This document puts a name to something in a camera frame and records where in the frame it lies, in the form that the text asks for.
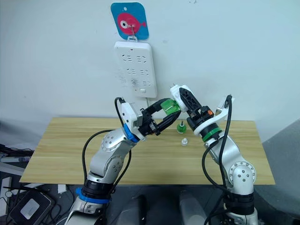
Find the white power strip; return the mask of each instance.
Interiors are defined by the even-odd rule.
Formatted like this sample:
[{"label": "white power strip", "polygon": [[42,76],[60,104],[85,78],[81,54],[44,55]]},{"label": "white power strip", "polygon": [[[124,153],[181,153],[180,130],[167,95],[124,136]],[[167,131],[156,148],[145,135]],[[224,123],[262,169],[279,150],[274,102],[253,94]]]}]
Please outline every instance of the white power strip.
[{"label": "white power strip", "polygon": [[155,98],[157,87],[151,46],[147,43],[117,41],[114,49],[133,94]]}]

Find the small bottle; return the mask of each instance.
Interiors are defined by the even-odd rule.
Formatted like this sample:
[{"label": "small bottle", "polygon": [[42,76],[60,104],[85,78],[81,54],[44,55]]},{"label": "small bottle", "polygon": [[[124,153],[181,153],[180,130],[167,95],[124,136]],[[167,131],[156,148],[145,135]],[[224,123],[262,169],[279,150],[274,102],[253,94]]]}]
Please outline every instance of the small bottle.
[{"label": "small bottle", "polygon": [[187,130],[187,126],[183,123],[183,120],[181,121],[180,124],[177,125],[177,132],[179,134],[184,134]]}]

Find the fish sticker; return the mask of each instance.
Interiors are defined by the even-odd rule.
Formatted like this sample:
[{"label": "fish sticker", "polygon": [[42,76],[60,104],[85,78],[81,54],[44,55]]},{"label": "fish sticker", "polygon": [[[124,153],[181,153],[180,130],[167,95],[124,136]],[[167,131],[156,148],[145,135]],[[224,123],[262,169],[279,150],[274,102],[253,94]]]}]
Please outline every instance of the fish sticker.
[{"label": "fish sticker", "polygon": [[118,16],[118,25],[120,26],[121,31],[125,34],[133,35],[133,32],[136,34],[140,26],[146,27],[146,22],[140,23],[134,16],[129,13],[121,13]]},{"label": "fish sticker", "polygon": [[133,33],[138,40],[149,38],[144,6],[139,2],[115,2],[111,12],[121,38],[127,40]]}]

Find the blue ring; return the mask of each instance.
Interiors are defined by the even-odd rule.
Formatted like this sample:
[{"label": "blue ring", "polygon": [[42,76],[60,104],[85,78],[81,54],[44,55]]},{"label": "blue ring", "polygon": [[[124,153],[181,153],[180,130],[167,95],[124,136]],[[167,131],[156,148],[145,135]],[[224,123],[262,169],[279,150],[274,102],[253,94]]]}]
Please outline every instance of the blue ring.
[{"label": "blue ring", "polygon": [[139,142],[139,140],[131,133],[131,131],[129,130],[127,124],[124,124],[124,130],[125,130],[129,140],[133,141],[134,143]]},{"label": "blue ring", "polygon": [[81,193],[81,187],[76,188],[76,194],[78,194],[79,198],[83,201],[89,203],[96,203],[96,204],[107,204],[109,203],[109,199],[97,199],[97,198],[88,198]]}]

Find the robotic arm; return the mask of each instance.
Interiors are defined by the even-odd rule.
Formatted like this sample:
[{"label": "robotic arm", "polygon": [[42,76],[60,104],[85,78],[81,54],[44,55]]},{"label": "robotic arm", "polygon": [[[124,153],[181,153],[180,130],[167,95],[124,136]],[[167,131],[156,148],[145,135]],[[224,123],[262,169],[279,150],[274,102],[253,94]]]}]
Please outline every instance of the robotic arm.
[{"label": "robotic arm", "polygon": [[187,122],[195,135],[201,136],[204,146],[213,160],[220,164],[225,179],[226,194],[223,198],[227,210],[228,224],[257,225],[257,211],[254,208],[254,186],[256,171],[254,166],[242,157],[239,147],[218,126],[228,114],[228,99],[223,99],[216,114],[208,106],[202,106],[186,86],[174,85],[171,94],[182,112],[187,112]]},{"label": "robotic arm", "polygon": [[[181,113],[179,108],[174,108],[172,105],[162,108],[170,101],[173,100],[161,99],[137,113],[130,103],[123,99],[120,100],[121,117],[126,123],[124,126],[110,131],[103,138],[100,149],[91,160],[90,172],[83,188],[76,190],[78,196],[65,225],[106,224],[105,210],[110,201],[110,194],[113,193],[120,180],[119,178],[116,181],[123,167],[125,156],[129,153],[129,157],[131,157],[131,149],[140,140],[145,141],[147,135],[159,135],[179,117]],[[152,114],[162,109],[168,115],[157,124],[153,120]]]}]

